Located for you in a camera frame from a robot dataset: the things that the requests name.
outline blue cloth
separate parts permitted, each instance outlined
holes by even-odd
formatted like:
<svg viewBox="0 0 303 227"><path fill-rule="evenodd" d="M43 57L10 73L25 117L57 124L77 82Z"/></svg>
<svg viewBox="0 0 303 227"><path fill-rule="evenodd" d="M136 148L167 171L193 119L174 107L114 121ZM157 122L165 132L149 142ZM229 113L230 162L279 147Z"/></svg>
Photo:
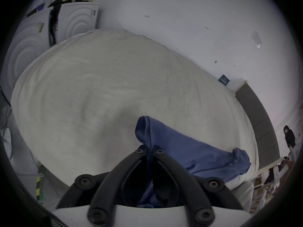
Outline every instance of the blue cloth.
<svg viewBox="0 0 303 227"><path fill-rule="evenodd" d="M152 159L153 146L160 146L165 153L178 161L190 174L200 177L215 176L224 182L246 173L251 165L246 151L239 148L227 152L185 136L149 116L138 119L135 134L148 148L148 162ZM152 184L140 201L141 207L161 207L152 191Z"/></svg>

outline black bracket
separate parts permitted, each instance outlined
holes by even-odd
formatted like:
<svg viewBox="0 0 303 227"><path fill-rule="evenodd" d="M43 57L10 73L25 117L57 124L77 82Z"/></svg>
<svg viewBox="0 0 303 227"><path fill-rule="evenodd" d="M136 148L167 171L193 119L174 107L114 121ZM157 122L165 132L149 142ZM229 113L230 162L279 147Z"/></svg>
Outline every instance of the black bracket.
<svg viewBox="0 0 303 227"><path fill-rule="evenodd" d="M212 206L243 210L240 202L216 177L193 176L159 147L154 146L150 167L147 147L140 146L111 172L84 174L75 179L57 208L90 205L87 217L97 227L112 226L116 204L136 207L151 179L164 208L186 206L189 226L209 226Z"/></svg>

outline white duvet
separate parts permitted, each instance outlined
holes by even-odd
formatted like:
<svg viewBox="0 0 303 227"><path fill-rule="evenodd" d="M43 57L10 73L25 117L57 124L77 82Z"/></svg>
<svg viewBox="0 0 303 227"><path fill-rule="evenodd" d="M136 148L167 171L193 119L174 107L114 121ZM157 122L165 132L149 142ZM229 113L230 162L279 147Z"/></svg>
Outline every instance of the white duvet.
<svg viewBox="0 0 303 227"><path fill-rule="evenodd" d="M52 47L20 76L11 103L28 147L67 185L137 149L142 115L219 149L245 150L252 165L231 189L258 170L254 131L234 95L189 59L125 30L93 30Z"/></svg>

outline white appliance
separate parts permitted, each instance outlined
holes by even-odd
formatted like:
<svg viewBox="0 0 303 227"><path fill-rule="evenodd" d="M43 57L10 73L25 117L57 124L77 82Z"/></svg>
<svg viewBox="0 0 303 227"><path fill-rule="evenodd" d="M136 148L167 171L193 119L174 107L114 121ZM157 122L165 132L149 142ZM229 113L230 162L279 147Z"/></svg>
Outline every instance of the white appliance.
<svg viewBox="0 0 303 227"><path fill-rule="evenodd" d="M62 4L55 28L56 43L95 28L100 4L72 2Z"/></svg>
<svg viewBox="0 0 303 227"><path fill-rule="evenodd" d="M14 34L0 74L1 90L9 102L21 73L50 48L49 14L52 9L53 7L45 8L24 19Z"/></svg>

